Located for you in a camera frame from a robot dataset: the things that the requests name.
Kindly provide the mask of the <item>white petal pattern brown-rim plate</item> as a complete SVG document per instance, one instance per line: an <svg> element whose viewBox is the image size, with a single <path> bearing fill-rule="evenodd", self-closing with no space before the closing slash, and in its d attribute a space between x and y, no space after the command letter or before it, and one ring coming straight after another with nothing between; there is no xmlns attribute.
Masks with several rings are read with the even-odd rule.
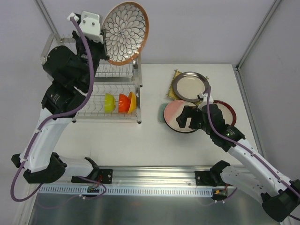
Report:
<svg viewBox="0 0 300 225"><path fill-rule="evenodd" d="M142 52L149 34L145 9L133 1L115 6L103 22L108 62L125 65Z"/></svg>

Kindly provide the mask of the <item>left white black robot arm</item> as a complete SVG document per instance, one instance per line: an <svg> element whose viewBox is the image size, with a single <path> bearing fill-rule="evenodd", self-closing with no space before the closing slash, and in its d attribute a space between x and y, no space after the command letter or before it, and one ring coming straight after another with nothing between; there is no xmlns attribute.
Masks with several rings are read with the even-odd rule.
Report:
<svg viewBox="0 0 300 225"><path fill-rule="evenodd" d="M22 154L12 156L12 162L29 184L53 183L63 176L72 182L95 182L99 167L89 157L72 159L58 155L54 148L77 112L88 102L94 77L101 60L108 60L105 41L88 35L84 39L72 32L76 52L64 45L53 48L47 55L43 70L52 78L40 111L39 121L30 143Z"/></svg>

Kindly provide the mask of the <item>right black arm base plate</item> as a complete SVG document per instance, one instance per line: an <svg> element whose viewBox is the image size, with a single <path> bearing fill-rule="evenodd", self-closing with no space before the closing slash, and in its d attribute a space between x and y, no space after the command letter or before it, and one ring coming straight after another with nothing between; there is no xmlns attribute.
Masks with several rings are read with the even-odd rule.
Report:
<svg viewBox="0 0 300 225"><path fill-rule="evenodd" d="M197 186L212 186L210 171L195 171L195 183Z"/></svg>

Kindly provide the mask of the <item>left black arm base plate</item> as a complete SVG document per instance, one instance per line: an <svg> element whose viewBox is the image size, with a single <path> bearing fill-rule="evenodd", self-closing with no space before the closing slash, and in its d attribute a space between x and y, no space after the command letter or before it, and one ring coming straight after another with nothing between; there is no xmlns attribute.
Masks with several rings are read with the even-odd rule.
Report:
<svg viewBox="0 0 300 225"><path fill-rule="evenodd" d="M96 167L87 177L72 176L72 183L93 183L111 184L113 180L113 169Z"/></svg>

